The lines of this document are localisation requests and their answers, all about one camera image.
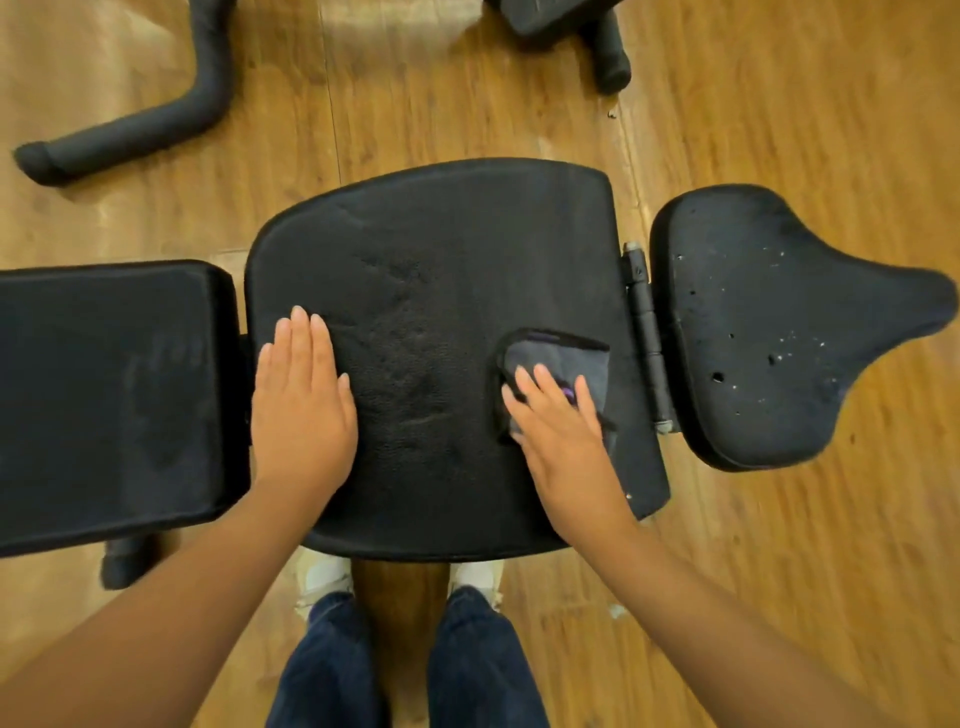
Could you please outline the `person's right hand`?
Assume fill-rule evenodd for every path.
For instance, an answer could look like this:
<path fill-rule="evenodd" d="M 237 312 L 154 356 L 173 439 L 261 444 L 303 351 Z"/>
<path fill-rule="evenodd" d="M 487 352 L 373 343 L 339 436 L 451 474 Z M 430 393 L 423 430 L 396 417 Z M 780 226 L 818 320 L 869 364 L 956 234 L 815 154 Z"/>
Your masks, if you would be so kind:
<path fill-rule="evenodd" d="M 522 403 L 533 408 L 533 373 L 514 373 Z M 539 418 L 542 429 L 518 443 L 550 525 L 582 554 L 611 551 L 635 537 L 631 512 L 604 446 L 586 381 L 575 381 L 578 414 Z"/>

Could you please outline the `person's left hand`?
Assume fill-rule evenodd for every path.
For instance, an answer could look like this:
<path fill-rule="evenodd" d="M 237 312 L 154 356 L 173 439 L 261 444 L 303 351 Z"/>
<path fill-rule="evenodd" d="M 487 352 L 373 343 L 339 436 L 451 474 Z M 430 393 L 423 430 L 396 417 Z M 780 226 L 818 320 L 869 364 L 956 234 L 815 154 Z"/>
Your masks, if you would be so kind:
<path fill-rule="evenodd" d="M 312 525 L 346 483 L 358 443 L 356 450 L 343 448 L 337 395 L 342 372 L 329 328 L 318 314 L 307 313 L 313 334 L 311 389 L 290 387 L 291 311 L 276 322 L 268 343 L 273 345 L 269 390 L 256 413 L 252 397 L 255 484 L 293 506 Z"/>

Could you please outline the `dark grey cleaning cloth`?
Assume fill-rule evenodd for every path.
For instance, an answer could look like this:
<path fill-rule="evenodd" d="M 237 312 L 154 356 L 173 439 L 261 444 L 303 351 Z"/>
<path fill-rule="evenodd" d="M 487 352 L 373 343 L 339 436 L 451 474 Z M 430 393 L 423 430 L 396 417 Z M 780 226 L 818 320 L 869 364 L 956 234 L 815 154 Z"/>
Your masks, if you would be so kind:
<path fill-rule="evenodd" d="M 536 365 L 544 365 L 570 405 L 579 407 L 575 382 L 583 378 L 588 387 L 601 426 L 604 447 L 609 455 L 615 452 L 618 427 L 605 414 L 611 386 L 611 352 L 604 342 L 554 330 L 520 328 L 506 334 L 494 351 L 490 369 L 493 421 L 497 437 L 506 441 L 520 429 L 509 415 L 501 388 L 510 387 L 519 401 L 522 393 L 515 382 L 515 372 L 523 367 L 533 374 Z"/>

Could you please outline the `person's left forearm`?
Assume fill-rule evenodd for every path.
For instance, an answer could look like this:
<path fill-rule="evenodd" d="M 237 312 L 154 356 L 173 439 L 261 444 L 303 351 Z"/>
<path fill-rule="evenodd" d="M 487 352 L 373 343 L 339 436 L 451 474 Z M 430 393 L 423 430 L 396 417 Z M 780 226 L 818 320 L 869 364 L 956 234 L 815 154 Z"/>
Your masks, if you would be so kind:
<path fill-rule="evenodd" d="M 0 728 L 189 728 L 330 501 L 262 481 L 0 685 Z"/>

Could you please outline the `person's right forearm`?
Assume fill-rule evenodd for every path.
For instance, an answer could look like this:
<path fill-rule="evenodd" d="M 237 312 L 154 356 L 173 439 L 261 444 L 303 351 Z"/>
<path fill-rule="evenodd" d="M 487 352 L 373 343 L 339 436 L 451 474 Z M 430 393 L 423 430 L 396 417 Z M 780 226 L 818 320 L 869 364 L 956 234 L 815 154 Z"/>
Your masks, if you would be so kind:
<path fill-rule="evenodd" d="M 576 521 L 565 539 L 717 728 L 899 728 L 637 522 Z"/>

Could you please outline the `black metal hinge bar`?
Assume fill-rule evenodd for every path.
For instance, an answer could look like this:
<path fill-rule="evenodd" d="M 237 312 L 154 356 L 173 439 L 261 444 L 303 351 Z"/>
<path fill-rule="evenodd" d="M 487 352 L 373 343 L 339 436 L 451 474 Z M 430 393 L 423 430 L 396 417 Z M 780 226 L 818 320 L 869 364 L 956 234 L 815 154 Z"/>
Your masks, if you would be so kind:
<path fill-rule="evenodd" d="M 661 435 L 673 434 L 678 431 L 676 414 L 669 391 L 650 272 L 641 244 L 627 242 L 620 262 L 630 319 L 642 355 L 654 429 Z"/>

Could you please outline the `black bench back pad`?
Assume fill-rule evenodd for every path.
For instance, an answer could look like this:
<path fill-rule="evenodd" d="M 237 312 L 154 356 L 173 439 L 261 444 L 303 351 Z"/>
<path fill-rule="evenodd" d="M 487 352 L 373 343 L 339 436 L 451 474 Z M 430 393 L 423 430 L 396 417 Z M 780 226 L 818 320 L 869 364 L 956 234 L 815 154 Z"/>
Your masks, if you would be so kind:
<path fill-rule="evenodd" d="M 251 345 L 295 306 L 317 313 L 358 412 L 350 477 L 303 546 L 399 562 L 562 549 L 522 452 L 496 425 L 498 349 L 519 330 L 609 346 L 612 462 L 636 518 L 664 507 L 619 258 L 608 176 L 533 158 L 378 176 L 265 224 L 246 260 Z"/>

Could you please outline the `black rectangular bench pad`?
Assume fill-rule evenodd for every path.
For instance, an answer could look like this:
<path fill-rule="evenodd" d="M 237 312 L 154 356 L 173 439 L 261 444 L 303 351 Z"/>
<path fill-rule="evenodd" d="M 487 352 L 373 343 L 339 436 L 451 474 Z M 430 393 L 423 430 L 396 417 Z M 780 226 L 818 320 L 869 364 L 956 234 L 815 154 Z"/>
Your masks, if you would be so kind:
<path fill-rule="evenodd" d="M 228 510 L 251 485 L 247 374 L 213 264 L 0 272 L 0 557 Z"/>

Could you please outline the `person's white right shoe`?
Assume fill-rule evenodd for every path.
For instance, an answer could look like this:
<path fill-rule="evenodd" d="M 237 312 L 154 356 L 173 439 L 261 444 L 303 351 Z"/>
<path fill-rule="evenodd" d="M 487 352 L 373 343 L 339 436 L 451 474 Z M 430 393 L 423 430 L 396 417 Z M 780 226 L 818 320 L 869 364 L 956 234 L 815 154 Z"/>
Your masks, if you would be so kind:
<path fill-rule="evenodd" d="M 451 597 L 462 588 L 471 588 L 498 612 L 502 602 L 500 585 L 505 563 L 504 560 L 495 560 L 450 564 L 447 596 Z"/>

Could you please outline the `person's white shoe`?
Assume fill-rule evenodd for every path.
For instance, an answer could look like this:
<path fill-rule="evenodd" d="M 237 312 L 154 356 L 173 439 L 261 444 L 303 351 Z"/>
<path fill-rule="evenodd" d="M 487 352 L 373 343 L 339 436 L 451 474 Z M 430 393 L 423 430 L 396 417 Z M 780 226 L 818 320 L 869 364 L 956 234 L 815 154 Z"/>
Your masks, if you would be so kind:
<path fill-rule="evenodd" d="M 352 560 L 300 547 L 293 565 L 298 597 L 295 612 L 306 622 L 313 607 L 330 595 L 354 593 Z"/>
<path fill-rule="evenodd" d="M 471 588 L 498 612 L 502 602 L 500 585 L 505 563 L 504 560 L 495 560 L 450 564 L 447 596 L 451 597 L 462 588 Z"/>

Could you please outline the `person's white left shoe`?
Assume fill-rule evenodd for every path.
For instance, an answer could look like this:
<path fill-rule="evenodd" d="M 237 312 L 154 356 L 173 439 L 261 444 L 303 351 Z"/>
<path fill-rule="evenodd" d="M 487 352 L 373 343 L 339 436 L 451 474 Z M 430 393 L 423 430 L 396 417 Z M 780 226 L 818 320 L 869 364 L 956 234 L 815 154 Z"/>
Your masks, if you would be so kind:
<path fill-rule="evenodd" d="M 298 597 L 295 612 L 306 622 L 313 607 L 330 595 L 354 593 L 352 560 L 300 547 L 293 565 Z"/>

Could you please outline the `black bench seat pad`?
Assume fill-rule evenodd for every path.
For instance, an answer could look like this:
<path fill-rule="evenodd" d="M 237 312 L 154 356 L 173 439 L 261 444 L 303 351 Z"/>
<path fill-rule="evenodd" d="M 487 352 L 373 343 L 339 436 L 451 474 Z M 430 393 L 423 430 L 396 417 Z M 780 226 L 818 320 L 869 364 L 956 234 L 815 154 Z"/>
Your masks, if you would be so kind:
<path fill-rule="evenodd" d="M 725 472 L 822 453 L 859 376 L 960 310 L 946 274 L 835 249 L 784 198 L 752 184 L 669 200 L 649 254 L 679 428 Z"/>

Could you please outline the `person's right leg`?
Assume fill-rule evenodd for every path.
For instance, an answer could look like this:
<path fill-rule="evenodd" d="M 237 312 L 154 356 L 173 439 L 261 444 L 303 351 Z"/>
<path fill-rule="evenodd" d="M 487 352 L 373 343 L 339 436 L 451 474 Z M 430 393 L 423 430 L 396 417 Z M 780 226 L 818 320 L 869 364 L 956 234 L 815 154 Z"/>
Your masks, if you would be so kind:
<path fill-rule="evenodd" d="M 473 587 L 453 590 L 427 667 L 430 728 L 549 728 L 514 626 Z"/>

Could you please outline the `person's leg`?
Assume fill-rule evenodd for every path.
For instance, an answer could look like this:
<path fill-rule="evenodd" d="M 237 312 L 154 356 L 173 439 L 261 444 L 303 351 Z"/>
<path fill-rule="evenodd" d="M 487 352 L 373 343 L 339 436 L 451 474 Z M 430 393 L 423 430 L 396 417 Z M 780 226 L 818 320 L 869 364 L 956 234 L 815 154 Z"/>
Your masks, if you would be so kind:
<path fill-rule="evenodd" d="M 266 728 L 389 728 L 372 639 L 352 593 L 322 597 L 282 671 Z"/>
<path fill-rule="evenodd" d="M 430 728 L 549 728 L 514 626 L 473 587 L 453 590 L 427 667 Z"/>

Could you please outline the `person's left leg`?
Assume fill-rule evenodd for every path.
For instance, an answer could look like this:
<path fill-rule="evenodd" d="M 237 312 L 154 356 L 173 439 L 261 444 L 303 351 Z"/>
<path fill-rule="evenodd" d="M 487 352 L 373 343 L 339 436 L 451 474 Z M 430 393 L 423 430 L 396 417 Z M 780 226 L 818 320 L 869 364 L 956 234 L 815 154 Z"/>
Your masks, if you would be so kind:
<path fill-rule="evenodd" d="M 266 728 L 389 728 L 372 639 L 352 593 L 322 597 L 282 671 Z"/>

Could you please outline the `black equipment base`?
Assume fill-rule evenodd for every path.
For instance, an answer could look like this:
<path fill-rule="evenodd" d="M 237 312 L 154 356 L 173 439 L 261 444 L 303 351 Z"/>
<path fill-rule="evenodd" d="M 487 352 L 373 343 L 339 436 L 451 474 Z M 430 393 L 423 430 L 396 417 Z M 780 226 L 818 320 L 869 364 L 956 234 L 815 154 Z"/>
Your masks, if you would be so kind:
<path fill-rule="evenodd" d="M 594 83 L 604 96 L 630 84 L 632 67 L 625 51 L 616 8 L 625 0 L 482 0 L 529 47 L 548 48 L 576 35 L 590 54 Z"/>

